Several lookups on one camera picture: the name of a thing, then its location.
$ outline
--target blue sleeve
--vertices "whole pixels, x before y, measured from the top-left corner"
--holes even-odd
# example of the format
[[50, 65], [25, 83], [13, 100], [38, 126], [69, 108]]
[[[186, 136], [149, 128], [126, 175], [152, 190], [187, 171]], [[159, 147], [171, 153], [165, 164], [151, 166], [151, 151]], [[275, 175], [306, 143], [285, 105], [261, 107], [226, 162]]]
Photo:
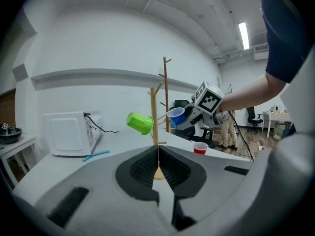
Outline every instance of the blue sleeve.
[[311, 38], [290, 0], [261, 0], [261, 7], [269, 45], [266, 72], [290, 83], [311, 49]]

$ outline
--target red cup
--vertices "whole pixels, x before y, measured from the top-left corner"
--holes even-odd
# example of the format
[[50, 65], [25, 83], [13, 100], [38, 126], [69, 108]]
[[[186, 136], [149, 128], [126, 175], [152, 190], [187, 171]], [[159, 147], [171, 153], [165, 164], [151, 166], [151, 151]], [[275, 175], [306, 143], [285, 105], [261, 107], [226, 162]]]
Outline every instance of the red cup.
[[193, 152], [204, 155], [207, 152], [209, 146], [206, 143], [194, 143]]

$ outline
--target forearm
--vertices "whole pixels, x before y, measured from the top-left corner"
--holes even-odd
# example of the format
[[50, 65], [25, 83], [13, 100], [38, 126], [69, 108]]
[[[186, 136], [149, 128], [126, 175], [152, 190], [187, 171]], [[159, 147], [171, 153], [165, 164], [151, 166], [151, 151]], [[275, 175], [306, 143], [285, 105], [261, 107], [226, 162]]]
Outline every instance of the forearm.
[[278, 95], [285, 82], [265, 74], [243, 89], [228, 94], [221, 103], [222, 111], [238, 110], [262, 104]]

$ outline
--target desk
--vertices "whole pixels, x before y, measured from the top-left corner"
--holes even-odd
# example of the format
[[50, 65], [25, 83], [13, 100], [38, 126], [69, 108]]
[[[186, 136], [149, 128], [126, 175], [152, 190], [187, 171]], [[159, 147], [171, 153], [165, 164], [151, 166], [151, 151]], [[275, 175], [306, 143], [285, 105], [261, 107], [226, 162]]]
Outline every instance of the desk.
[[25, 135], [22, 134], [20, 139], [12, 144], [0, 144], [0, 158], [2, 160], [3, 166], [5, 168], [5, 171], [8, 173], [12, 183], [16, 186], [18, 184], [18, 181], [16, 180], [13, 172], [10, 169], [10, 166], [7, 162], [7, 159], [11, 156], [15, 157], [15, 160], [17, 161], [18, 165], [22, 168], [23, 172], [27, 174], [27, 170], [24, 167], [23, 162], [21, 161], [21, 158], [18, 154], [18, 152], [24, 150], [28, 146], [31, 146], [33, 152], [34, 152], [34, 143], [35, 143], [36, 136], [33, 135]]
[[[167, 133], [165, 130], [159, 130], [158, 135], [161, 142], [167, 142], [167, 146], [174, 146], [193, 152], [192, 144], [194, 142]], [[48, 154], [19, 182], [13, 190], [13, 194], [19, 196], [33, 206], [52, 186], [65, 179], [85, 164], [108, 156], [117, 155], [131, 149], [152, 145], [153, 141], [150, 135], [143, 136], [134, 130], [119, 132], [117, 134], [102, 134], [95, 146], [94, 153], [107, 149], [110, 150], [110, 153], [92, 157], [86, 162], [82, 162], [83, 157], [60, 157]], [[207, 150], [206, 155], [248, 161], [248, 159], [211, 148]], [[153, 189], [159, 192], [159, 208], [161, 209], [161, 212], [169, 221], [171, 221], [174, 193], [165, 179], [154, 180]]]
[[263, 117], [263, 122], [262, 122], [261, 130], [264, 130], [265, 121], [269, 120], [267, 138], [269, 138], [270, 124], [272, 120], [292, 122], [289, 113], [275, 114], [270, 111], [267, 111], [267, 112], [262, 112], [262, 117]]

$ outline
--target black bowl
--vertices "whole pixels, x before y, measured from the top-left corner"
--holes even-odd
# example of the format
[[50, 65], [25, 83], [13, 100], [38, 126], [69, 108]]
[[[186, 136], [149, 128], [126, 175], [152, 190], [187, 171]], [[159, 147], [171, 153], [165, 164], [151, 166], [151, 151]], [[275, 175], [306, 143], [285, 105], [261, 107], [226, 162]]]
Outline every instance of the black bowl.
[[12, 144], [19, 140], [22, 135], [20, 128], [8, 127], [8, 129], [8, 134], [6, 134], [6, 130], [0, 127], [0, 143], [2, 144]]

